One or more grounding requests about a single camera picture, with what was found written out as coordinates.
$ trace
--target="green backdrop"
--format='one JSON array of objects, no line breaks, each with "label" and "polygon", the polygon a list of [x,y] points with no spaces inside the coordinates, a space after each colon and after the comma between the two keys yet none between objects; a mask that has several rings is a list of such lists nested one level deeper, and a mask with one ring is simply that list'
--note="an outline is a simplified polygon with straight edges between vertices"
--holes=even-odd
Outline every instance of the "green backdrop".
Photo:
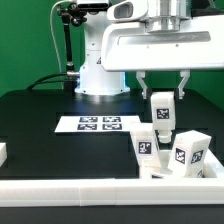
[{"label": "green backdrop", "polygon": [[[37,79],[58,72],[49,24],[50,11],[55,2],[57,1],[0,1],[0,95],[10,90],[25,89]],[[216,5],[224,8],[224,1],[216,0]],[[65,55],[63,27],[56,14],[54,14],[54,27],[59,50]],[[72,28],[71,35],[74,61],[79,67],[84,61],[82,27]],[[179,81],[177,72],[152,72],[146,77],[147,85],[152,88],[175,88]],[[127,75],[127,85],[139,88],[133,73]],[[187,88],[198,91],[222,109],[224,109],[223,87],[224,70],[194,71],[187,84]],[[51,84],[38,88],[61,88],[61,86]]]}]

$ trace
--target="black tabletop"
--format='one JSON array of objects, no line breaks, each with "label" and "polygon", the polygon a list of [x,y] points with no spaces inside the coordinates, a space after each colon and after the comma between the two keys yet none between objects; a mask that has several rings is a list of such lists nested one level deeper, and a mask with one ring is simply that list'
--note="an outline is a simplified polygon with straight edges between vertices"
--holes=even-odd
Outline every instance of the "black tabletop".
[{"label": "black tabletop", "polygon": [[[151,122],[150,102],[94,103],[60,90],[12,91],[0,98],[0,142],[8,158],[0,179],[137,178],[128,132],[55,134],[62,115],[138,115]],[[176,102],[176,130],[212,136],[210,149],[224,161],[224,112],[195,91]],[[160,145],[172,148],[171,144]],[[223,223],[224,205],[0,208],[1,223]]]}]

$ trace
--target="cable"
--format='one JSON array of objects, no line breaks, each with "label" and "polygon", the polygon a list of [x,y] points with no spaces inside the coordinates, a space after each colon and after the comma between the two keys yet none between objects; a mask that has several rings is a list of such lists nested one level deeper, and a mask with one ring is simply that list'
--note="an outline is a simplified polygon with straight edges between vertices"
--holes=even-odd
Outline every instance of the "cable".
[{"label": "cable", "polygon": [[56,41],[56,37],[55,37],[55,32],[54,32],[54,26],[53,26],[53,12],[55,10],[55,8],[62,3],[68,3],[68,2],[75,2],[75,0],[63,0],[63,1],[59,1],[56,2],[52,9],[51,9],[51,13],[50,13],[50,27],[51,27],[51,35],[53,38],[53,42],[54,42],[54,47],[55,47],[55,51],[56,51],[56,55],[57,55],[57,60],[58,60],[58,66],[59,66],[59,71],[60,73],[62,73],[62,63],[61,63],[61,58],[60,58],[60,54],[59,54],[59,50],[58,50],[58,45],[57,45],[57,41]]},{"label": "cable", "polygon": [[30,85],[30,86],[28,86],[27,88],[26,88],[26,90],[28,90],[28,91],[31,91],[36,85],[39,85],[39,84],[41,84],[41,83],[47,83],[47,82],[43,82],[43,81],[45,81],[45,80],[47,80],[47,79],[51,79],[51,78],[55,78],[55,77],[60,77],[60,76],[67,76],[67,74],[66,73],[60,73],[60,74],[53,74],[53,75],[48,75],[48,76],[45,76],[45,77],[43,77],[43,78],[41,78],[41,79],[38,79],[36,82],[34,82],[32,85]]}]

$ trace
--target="white cube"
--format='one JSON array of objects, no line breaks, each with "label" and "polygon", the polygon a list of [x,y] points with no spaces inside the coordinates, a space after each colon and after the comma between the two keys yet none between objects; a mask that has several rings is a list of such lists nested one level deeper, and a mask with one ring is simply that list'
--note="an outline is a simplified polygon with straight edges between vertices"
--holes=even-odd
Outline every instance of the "white cube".
[{"label": "white cube", "polygon": [[210,136],[197,131],[177,134],[168,164],[173,175],[201,177],[203,161],[210,141]]},{"label": "white cube", "polygon": [[173,92],[155,92],[151,96],[154,129],[159,131],[159,141],[171,141],[171,130],[175,129],[175,103]]},{"label": "white cube", "polygon": [[139,166],[160,167],[159,146],[153,124],[132,123],[130,133]]},{"label": "white cube", "polygon": [[6,144],[0,143],[0,167],[7,159]]}]

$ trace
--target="printed marker sheet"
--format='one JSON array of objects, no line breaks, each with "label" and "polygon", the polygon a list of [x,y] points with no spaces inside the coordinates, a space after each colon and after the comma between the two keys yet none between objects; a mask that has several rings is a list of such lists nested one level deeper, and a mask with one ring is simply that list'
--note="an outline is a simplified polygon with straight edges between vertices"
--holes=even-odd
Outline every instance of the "printed marker sheet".
[{"label": "printed marker sheet", "polygon": [[139,116],[62,116],[55,133],[129,132],[131,124],[139,122]]}]

